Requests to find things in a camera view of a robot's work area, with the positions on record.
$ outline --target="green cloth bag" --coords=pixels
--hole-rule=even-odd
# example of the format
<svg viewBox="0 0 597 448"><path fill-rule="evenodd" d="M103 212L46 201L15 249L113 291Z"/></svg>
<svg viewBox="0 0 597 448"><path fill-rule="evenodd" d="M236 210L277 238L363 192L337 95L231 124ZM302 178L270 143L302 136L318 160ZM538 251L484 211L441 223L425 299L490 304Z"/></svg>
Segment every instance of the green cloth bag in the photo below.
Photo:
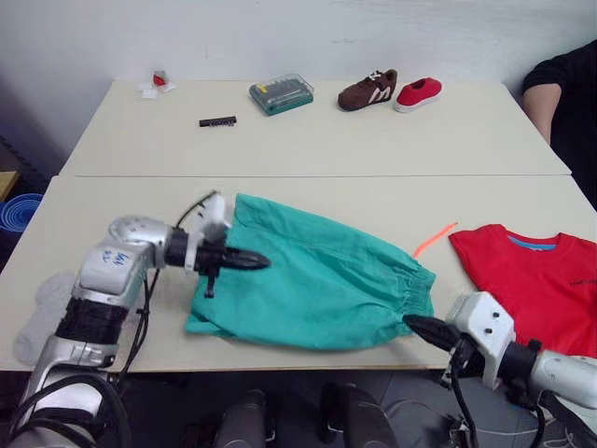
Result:
<svg viewBox="0 0 597 448"><path fill-rule="evenodd" d="M404 314L433 315L435 275L401 249L343 224L239 194L228 245L271 260L202 278L187 331L311 349L360 349L410 333Z"/></svg>

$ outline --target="person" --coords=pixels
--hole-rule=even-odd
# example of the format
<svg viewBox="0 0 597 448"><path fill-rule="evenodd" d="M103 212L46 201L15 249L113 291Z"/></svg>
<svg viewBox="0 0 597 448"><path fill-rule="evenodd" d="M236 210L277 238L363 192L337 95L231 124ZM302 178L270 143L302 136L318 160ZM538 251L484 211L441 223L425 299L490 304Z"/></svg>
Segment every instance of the person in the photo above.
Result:
<svg viewBox="0 0 597 448"><path fill-rule="evenodd" d="M597 40L543 61L522 83L522 108L597 210Z"/></svg>

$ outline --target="white wall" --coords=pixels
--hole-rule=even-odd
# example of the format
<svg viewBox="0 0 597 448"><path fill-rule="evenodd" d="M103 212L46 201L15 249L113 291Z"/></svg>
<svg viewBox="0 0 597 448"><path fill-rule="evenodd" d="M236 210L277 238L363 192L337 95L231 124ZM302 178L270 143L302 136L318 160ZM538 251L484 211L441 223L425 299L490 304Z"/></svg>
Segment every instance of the white wall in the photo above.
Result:
<svg viewBox="0 0 597 448"><path fill-rule="evenodd" d="M595 0L0 0L0 88L63 161L110 79L504 81L597 36Z"/></svg>

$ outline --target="blue bowl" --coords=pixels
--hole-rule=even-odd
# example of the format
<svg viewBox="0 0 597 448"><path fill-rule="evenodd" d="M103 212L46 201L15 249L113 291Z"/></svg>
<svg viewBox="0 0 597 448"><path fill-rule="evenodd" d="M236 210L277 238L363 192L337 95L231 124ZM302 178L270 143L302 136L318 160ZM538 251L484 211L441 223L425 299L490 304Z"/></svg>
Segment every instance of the blue bowl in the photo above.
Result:
<svg viewBox="0 0 597 448"><path fill-rule="evenodd" d="M7 203L0 203L0 229L23 232L43 197L41 194L27 193L16 196Z"/></svg>

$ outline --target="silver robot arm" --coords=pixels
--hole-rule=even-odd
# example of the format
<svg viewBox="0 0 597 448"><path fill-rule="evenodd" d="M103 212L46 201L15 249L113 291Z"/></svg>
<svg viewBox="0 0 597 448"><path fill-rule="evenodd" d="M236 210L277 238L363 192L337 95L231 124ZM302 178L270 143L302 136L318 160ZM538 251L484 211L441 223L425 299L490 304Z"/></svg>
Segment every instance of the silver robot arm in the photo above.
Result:
<svg viewBox="0 0 597 448"><path fill-rule="evenodd" d="M106 392L104 385L110 378L102 369L114 363L122 323L148 270L170 265L206 275L206 295L213 297L220 268L269 266L270 262L255 252L225 246L229 229L225 213L224 199L212 193L196 215L191 234L148 217L121 217L112 222L108 235L85 258L66 314L35 365L21 406L32 399L35 405L17 412L9 448L71 448L93 440L83 425L69 426L78 436L67 437L68 428L61 432L45 420L91 421L106 397L114 395L112 385ZM40 398L52 385L68 383L68 378L78 378L81 373L88 377L87 383L68 384ZM43 418L35 419L38 426L28 428L34 413Z"/></svg>
<svg viewBox="0 0 597 448"><path fill-rule="evenodd" d="M446 321L419 315L403 319L423 339L450 352L442 384L453 385L454 379L457 383L461 371L481 376L491 389L498 386L499 379L506 385L510 401L537 410L537 415L541 413L537 404L542 404L573 427L575 436L590 443L587 446L597 446L597 359L541 350L539 341L516 343L514 320L488 292L463 296ZM462 395L459 389L454 388L458 399Z"/></svg>
<svg viewBox="0 0 597 448"><path fill-rule="evenodd" d="M458 301L446 323L472 337L485 359L483 383L497 386L499 377L528 380L531 392L548 390L586 409L597 409L597 367L585 357L568 357L550 350L538 352L515 343L514 320L489 292Z"/></svg>

